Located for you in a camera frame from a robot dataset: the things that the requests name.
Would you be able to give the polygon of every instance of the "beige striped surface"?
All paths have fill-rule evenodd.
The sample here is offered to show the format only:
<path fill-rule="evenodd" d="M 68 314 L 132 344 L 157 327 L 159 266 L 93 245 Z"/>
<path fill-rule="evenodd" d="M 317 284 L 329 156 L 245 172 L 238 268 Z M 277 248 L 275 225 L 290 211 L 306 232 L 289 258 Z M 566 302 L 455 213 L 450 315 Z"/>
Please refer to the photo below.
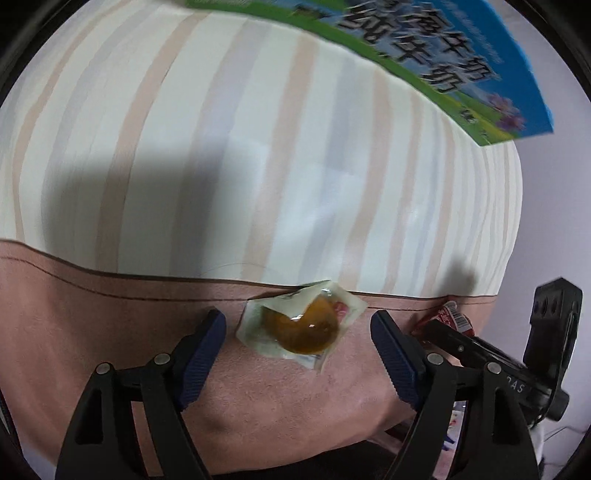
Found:
<path fill-rule="evenodd" d="M 0 108 L 0 236 L 102 271 L 494 295 L 520 211 L 513 143 L 238 15 L 90 0 Z"/>

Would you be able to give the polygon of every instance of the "clamp jaw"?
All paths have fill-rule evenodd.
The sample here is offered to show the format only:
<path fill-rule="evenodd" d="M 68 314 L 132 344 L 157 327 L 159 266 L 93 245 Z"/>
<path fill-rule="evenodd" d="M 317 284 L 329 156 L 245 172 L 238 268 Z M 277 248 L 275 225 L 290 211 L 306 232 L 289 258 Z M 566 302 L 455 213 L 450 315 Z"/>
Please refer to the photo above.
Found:
<path fill-rule="evenodd" d="M 371 337 L 399 398 L 417 411 L 384 480 L 430 480 L 455 401 L 467 401 L 449 479 L 539 480 L 527 423 L 500 365 L 456 367 L 427 353 L 385 310 L 371 319 Z"/>
<path fill-rule="evenodd" d="M 161 353 L 143 367 L 125 370 L 100 364 L 68 427 L 56 480 L 148 478 L 132 401 L 144 403 L 163 478 L 210 480 L 180 413 L 199 397 L 225 337 L 224 315 L 211 310 L 170 355 Z"/>

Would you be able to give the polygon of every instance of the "brown candy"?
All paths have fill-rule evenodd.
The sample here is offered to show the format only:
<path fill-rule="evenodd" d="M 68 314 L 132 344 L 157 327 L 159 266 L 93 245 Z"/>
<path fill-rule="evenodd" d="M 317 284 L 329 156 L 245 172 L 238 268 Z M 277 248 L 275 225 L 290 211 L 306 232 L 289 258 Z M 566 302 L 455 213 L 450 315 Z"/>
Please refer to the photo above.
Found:
<path fill-rule="evenodd" d="M 285 350 L 304 355 L 323 352 L 339 333 L 337 313 L 323 296 L 316 297 L 299 319 L 264 308 L 263 325 Z"/>

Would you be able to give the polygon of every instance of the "snack packet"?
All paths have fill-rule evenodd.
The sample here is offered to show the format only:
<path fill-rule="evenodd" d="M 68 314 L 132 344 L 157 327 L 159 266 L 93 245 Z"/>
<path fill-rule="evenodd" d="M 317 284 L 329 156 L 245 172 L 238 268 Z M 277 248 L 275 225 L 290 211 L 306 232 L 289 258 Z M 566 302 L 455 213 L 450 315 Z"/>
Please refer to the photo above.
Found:
<path fill-rule="evenodd" d="M 332 280 L 249 300 L 236 337 L 261 355 L 320 370 L 367 304 Z"/>
<path fill-rule="evenodd" d="M 414 327 L 412 335 L 421 338 L 421 330 L 431 320 L 437 320 L 457 332 L 468 337 L 474 336 L 474 328 L 470 319 L 459 312 L 457 303 L 453 300 L 446 302 L 435 315 L 428 315 L 420 320 Z"/>

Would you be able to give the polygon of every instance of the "red packaging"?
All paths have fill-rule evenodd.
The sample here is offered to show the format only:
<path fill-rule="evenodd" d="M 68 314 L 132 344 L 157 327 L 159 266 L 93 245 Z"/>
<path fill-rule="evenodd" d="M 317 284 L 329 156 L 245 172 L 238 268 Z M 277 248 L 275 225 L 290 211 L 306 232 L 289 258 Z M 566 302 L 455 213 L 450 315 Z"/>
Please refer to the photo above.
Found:
<path fill-rule="evenodd" d="M 413 329 L 412 335 L 420 337 L 423 326 L 431 320 L 437 320 L 438 322 L 444 323 L 448 327 L 451 327 L 455 331 L 468 337 L 473 337 L 475 335 L 472 322 L 467 316 L 458 311 L 457 303 L 453 300 L 450 300 L 443 305 L 434 316 L 427 316 L 419 321 Z"/>

